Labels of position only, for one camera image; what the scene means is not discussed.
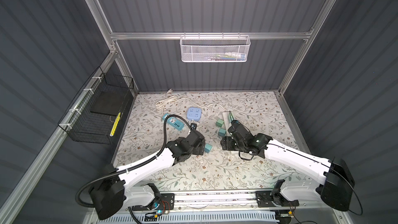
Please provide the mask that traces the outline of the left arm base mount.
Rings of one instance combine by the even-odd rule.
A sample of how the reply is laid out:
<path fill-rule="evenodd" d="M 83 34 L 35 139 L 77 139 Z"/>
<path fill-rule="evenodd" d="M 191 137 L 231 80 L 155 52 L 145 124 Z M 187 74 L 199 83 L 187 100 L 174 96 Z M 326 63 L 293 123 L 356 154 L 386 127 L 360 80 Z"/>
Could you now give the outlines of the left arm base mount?
<path fill-rule="evenodd" d="M 174 209 L 175 194 L 161 193 L 147 206 L 133 206 L 133 211 L 170 211 Z"/>

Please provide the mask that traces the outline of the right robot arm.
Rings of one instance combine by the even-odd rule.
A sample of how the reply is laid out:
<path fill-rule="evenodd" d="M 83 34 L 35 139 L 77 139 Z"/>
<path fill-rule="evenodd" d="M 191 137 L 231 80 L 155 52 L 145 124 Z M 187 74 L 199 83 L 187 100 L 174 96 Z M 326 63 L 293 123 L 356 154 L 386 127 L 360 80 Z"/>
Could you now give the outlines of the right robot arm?
<path fill-rule="evenodd" d="M 237 120 L 231 122 L 223 150 L 247 153 L 252 157 L 285 164 L 309 177 L 306 181 L 279 179 L 266 199 L 277 206 L 298 206 L 300 201 L 319 201 L 341 212 L 350 208 L 354 179 L 343 159 L 330 160 L 293 149 L 278 140 L 258 133 L 253 135 Z"/>

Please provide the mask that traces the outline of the long white power strip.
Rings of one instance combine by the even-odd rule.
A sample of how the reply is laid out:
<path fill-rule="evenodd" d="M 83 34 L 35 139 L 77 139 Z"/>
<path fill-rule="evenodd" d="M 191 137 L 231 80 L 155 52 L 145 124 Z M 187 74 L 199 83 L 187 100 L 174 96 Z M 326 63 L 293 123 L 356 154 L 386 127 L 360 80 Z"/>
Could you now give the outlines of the long white power strip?
<path fill-rule="evenodd" d="M 224 120 L 224 129 L 226 130 L 226 136 L 230 136 L 231 134 L 229 133 L 228 129 L 231 127 L 231 123 L 228 120 L 228 113 L 229 112 L 223 112 L 222 116 L 223 116 L 223 120 Z M 234 151 L 229 151 L 232 155 L 238 155 L 238 147 L 236 142 L 234 141 Z"/>

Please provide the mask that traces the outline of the teal plug adapter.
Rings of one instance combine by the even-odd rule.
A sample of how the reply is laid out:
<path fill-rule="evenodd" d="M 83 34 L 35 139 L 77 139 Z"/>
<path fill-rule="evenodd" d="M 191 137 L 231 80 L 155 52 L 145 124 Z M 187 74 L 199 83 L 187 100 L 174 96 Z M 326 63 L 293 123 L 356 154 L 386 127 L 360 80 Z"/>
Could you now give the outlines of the teal plug adapter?
<path fill-rule="evenodd" d="M 226 130 L 224 129 L 224 128 L 220 128 L 219 130 L 218 130 L 218 136 L 219 137 L 224 137 L 225 135 L 226 135 Z"/>

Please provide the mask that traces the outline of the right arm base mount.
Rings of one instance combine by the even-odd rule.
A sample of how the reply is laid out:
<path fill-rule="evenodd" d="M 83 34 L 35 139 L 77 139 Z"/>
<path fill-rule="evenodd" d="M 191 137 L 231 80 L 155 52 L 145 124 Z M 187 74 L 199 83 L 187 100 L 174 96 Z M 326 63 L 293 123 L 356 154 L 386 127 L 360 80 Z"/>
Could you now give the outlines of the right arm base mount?
<path fill-rule="evenodd" d="M 298 207 L 298 200 L 289 201 L 278 192 L 260 190 L 255 192 L 258 207 Z"/>

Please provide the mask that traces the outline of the teal small power strip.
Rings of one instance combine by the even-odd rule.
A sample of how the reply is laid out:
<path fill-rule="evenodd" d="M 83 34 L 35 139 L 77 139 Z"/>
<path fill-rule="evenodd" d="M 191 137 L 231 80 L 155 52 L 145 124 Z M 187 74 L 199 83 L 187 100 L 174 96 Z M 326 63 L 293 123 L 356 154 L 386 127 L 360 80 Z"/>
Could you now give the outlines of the teal small power strip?
<path fill-rule="evenodd" d="M 164 114 L 162 117 L 162 120 L 164 123 L 167 123 L 168 125 L 170 125 L 171 127 L 173 127 L 174 129 L 181 131 L 184 128 L 184 123 L 176 117 L 168 117 L 170 114 Z"/>

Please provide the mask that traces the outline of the blue square power socket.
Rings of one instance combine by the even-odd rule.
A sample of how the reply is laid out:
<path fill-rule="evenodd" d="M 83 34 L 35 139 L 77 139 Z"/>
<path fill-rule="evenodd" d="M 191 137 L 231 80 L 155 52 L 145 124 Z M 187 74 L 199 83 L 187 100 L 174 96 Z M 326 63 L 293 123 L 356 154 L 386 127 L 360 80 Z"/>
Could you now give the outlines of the blue square power socket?
<path fill-rule="evenodd" d="M 190 107 L 187 110 L 187 119 L 199 122 L 202 116 L 202 109 L 198 107 Z"/>

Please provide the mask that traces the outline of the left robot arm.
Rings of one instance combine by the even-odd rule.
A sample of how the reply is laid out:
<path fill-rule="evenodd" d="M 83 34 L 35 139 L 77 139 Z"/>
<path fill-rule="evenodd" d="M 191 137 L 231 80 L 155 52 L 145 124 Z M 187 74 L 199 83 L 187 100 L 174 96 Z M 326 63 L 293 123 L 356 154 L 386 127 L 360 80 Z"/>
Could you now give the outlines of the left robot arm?
<path fill-rule="evenodd" d="M 128 166 L 116 168 L 115 172 L 119 172 L 119 175 L 101 179 L 89 188 L 98 218 L 108 219 L 128 207 L 150 211 L 162 208 L 162 195 L 153 183 L 140 187 L 136 184 L 160 170 L 186 161 L 192 154 L 202 155 L 204 146 L 204 136 L 193 130 L 185 138 L 168 142 L 160 155 L 153 154 L 130 164 L 132 167 L 138 166 L 136 169 L 130 170 Z"/>

